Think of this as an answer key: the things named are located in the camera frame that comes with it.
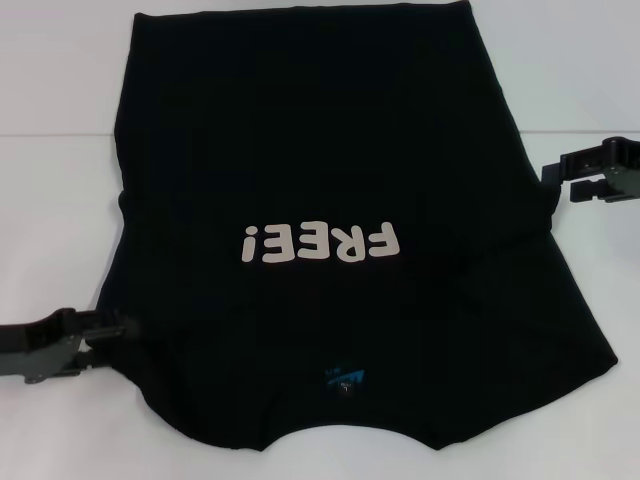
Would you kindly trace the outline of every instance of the white table surface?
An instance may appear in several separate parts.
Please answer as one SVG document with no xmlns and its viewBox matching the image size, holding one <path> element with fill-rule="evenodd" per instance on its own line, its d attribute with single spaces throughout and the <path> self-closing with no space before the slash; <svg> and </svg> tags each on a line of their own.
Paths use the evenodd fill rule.
<svg viewBox="0 0 640 480">
<path fill-rule="evenodd" d="M 109 133 L 132 15 L 291 4 L 0 0 L 0 323 L 95 304 L 122 225 Z M 616 133 L 640 140 L 640 3 L 473 5 L 538 172 Z M 35 386 L 0 377 L 0 479 L 637 480 L 640 201 L 576 205 L 567 194 L 553 232 L 621 360 L 567 397 L 440 452 L 326 427 L 258 454 L 185 438 L 109 369 Z"/>
</svg>

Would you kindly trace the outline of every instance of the black t-shirt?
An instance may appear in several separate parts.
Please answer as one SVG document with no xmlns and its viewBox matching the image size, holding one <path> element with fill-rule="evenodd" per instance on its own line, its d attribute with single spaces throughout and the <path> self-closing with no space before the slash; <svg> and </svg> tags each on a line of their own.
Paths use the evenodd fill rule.
<svg viewBox="0 0 640 480">
<path fill-rule="evenodd" d="M 115 135 L 109 353 L 190 437 L 442 448 L 617 362 L 467 2 L 138 14 Z"/>
</svg>

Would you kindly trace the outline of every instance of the white background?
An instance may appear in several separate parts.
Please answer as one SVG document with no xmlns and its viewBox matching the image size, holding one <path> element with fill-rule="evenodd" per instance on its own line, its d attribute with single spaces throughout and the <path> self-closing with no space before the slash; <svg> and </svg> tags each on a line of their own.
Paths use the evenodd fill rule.
<svg viewBox="0 0 640 480">
<path fill-rule="evenodd" d="M 339 3 L 0 0 L 0 323 L 95 303 L 122 225 L 110 134 L 134 13 Z M 538 172 L 616 133 L 640 140 L 639 2 L 472 4 Z M 554 235 L 621 363 L 552 405 L 440 452 L 326 427 L 258 454 L 185 438 L 109 369 L 0 377 L 0 479 L 640 478 L 640 201 L 567 193 Z"/>
</svg>

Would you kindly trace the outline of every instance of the black fabric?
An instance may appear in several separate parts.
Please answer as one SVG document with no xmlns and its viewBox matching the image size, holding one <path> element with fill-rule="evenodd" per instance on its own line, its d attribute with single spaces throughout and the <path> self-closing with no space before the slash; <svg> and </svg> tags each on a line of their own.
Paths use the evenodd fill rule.
<svg viewBox="0 0 640 480">
<path fill-rule="evenodd" d="M 138 14 L 115 135 L 125 227 L 99 308 L 142 340 L 109 354 L 192 438 L 348 424 L 439 449 L 617 362 L 467 2 Z M 364 259 L 333 233 L 300 258 L 303 222 L 361 227 Z M 387 222 L 400 251 L 372 256 Z M 268 225 L 295 259 L 263 261 Z"/>
</svg>

